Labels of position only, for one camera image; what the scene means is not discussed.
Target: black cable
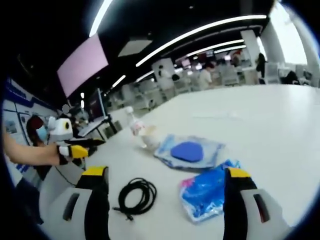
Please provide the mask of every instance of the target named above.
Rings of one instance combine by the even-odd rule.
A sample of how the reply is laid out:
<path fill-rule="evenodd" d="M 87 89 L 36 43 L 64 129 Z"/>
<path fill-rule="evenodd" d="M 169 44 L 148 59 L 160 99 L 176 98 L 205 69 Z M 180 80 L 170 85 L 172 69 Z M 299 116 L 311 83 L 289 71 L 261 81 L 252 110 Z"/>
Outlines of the black cable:
<path fill-rule="evenodd" d="M 127 207 L 125 204 L 126 197 L 131 191 L 135 189 L 140 189 L 142 191 L 141 199 L 136 206 Z M 143 178 L 137 177 L 132 179 L 120 191 L 119 198 L 118 198 L 119 207 L 113 207 L 112 209 L 125 214 L 127 216 L 127 219 L 132 221 L 134 219 L 132 215 L 140 215 L 149 211 L 154 205 L 156 197 L 157 197 L 157 189 L 155 185 L 153 185 L 151 182 Z"/>
<path fill-rule="evenodd" d="M 71 184 L 72 186 L 76 186 L 76 184 L 73 184 L 72 182 L 69 182 L 68 179 L 59 171 L 59 169 L 55 166 L 55 169 L 58 171 L 58 173 L 64 178 L 64 180 L 66 180 L 69 184 Z"/>

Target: plastic bottle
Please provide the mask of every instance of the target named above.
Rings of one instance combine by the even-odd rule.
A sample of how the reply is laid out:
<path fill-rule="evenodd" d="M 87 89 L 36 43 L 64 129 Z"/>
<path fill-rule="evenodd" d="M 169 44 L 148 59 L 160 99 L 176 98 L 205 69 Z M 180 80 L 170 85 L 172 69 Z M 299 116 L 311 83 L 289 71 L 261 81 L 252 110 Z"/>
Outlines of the plastic bottle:
<path fill-rule="evenodd" d="M 132 106 L 128 106 L 125 111 L 128 117 L 128 122 L 132 134 L 134 136 L 138 136 L 139 132 L 145 128 L 144 122 L 134 115 L 134 109 L 132 108 Z"/>

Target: monitor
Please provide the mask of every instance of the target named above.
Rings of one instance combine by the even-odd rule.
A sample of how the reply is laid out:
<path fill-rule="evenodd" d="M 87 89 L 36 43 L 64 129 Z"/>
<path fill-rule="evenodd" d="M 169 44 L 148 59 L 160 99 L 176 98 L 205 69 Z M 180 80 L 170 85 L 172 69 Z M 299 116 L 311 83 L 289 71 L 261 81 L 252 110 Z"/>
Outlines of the monitor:
<path fill-rule="evenodd" d="M 100 91 L 96 90 L 88 99 L 85 100 L 84 109 L 89 114 L 89 120 L 104 117 L 104 106 L 101 104 Z"/>
<path fill-rule="evenodd" d="M 57 71 L 68 98 L 80 85 L 108 65 L 97 34 L 84 41 Z"/>
<path fill-rule="evenodd" d="M 187 66 L 190 66 L 190 65 L 191 65 L 190 60 L 189 60 L 188 58 L 182 60 L 181 63 L 182 63 L 182 66 L 184 66 L 184 67 L 187 67 Z"/>

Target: fluorescent light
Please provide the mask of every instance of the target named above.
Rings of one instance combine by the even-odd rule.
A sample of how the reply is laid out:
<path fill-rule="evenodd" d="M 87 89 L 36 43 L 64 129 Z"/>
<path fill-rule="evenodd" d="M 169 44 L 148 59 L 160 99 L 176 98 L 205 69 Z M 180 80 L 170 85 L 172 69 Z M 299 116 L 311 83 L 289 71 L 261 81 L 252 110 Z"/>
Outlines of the fluorescent light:
<path fill-rule="evenodd" d="M 95 35 L 97 33 L 97 30 L 99 28 L 99 25 L 102 21 L 102 18 L 104 17 L 107 9 L 109 8 L 110 4 L 111 4 L 112 0 L 104 0 L 97 15 L 95 16 L 95 19 L 93 21 L 90 33 L 89 33 L 89 38 L 92 37 L 93 35 Z"/>
<path fill-rule="evenodd" d="M 115 86 L 117 86 L 123 79 L 125 79 L 126 75 L 122 75 L 122 77 L 120 77 L 113 85 L 112 88 L 114 88 Z"/>
<path fill-rule="evenodd" d="M 145 75 L 139 77 L 135 82 L 138 83 L 138 82 L 140 82 L 142 79 L 144 79 L 145 77 L 147 77 L 147 76 L 149 76 L 150 74 L 153 74 L 153 73 L 154 73 L 154 71 L 150 71 L 150 72 L 146 73 Z"/>
<path fill-rule="evenodd" d="M 232 46 L 232 47 L 228 47 L 228 48 L 224 48 L 224 49 L 220 49 L 220 50 L 214 51 L 214 53 L 215 54 L 219 54 L 219 53 L 227 52 L 227 51 L 231 51 L 231 50 L 244 49 L 246 47 L 247 47 L 246 45 Z"/>
<path fill-rule="evenodd" d="M 266 15 L 247 15 L 247 16 L 237 16 L 237 17 L 232 17 L 232 18 L 228 18 L 228 19 L 224 19 L 224 20 L 220 20 L 220 21 L 215 21 L 213 23 L 209 23 L 207 25 L 198 27 L 192 31 L 188 31 L 185 34 L 182 34 L 178 37 L 176 37 L 175 39 L 167 42 L 166 44 L 162 45 L 161 47 L 157 48 L 156 50 L 154 50 L 153 52 L 149 53 L 146 57 L 144 57 L 142 60 L 140 60 L 135 66 L 139 67 L 141 64 L 143 64 L 144 62 L 146 62 L 147 60 L 149 60 L 150 58 L 152 58 L 154 55 L 160 53 L 162 50 L 166 49 L 167 47 L 171 46 L 172 44 L 175 44 L 179 41 L 181 41 L 182 39 L 185 39 L 193 34 L 197 34 L 203 30 L 215 27 L 215 26 L 219 26 L 222 24 L 227 24 L 227 23 L 232 23 L 232 22 L 236 22 L 236 21 L 242 21 L 242 20 L 250 20 L 250 19 L 266 19 L 267 16 Z"/>
<path fill-rule="evenodd" d="M 208 46 L 206 48 L 202 48 L 202 49 L 197 50 L 197 51 L 193 51 L 193 52 L 187 54 L 186 56 L 190 57 L 192 55 L 199 54 L 199 53 L 211 50 L 211 49 L 219 48 L 219 47 L 222 47 L 222 46 L 225 46 L 225 45 L 230 45 L 230 44 L 239 44 L 239 43 L 243 43 L 244 41 L 245 40 L 243 40 L 243 39 L 239 39 L 239 40 L 227 41 L 227 42 L 224 42 L 224 43 L 219 43 L 219 44 L 216 44 L 216 45 Z"/>

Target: plastic bag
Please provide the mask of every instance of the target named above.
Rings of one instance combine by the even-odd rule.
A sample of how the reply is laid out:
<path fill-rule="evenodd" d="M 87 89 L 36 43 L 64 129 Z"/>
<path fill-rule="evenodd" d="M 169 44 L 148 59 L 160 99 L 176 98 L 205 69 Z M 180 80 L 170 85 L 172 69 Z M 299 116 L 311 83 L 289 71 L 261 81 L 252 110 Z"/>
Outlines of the plastic bag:
<path fill-rule="evenodd" d="M 183 142 L 194 142 L 201 145 L 203 159 L 198 162 L 186 162 L 171 156 L 171 149 Z M 154 152 L 154 156 L 160 159 L 165 165 L 180 170 L 203 170 L 216 166 L 217 158 L 225 148 L 225 144 L 197 136 L 177 136 L 169 134 Z"/>
<path fill-rule="evenodd" d="M 240 163 L 228 159 L 212 170 L 182 181 L 180 199 L 193 223 L 223 213 L 227 167 L 240 168 Z"/>

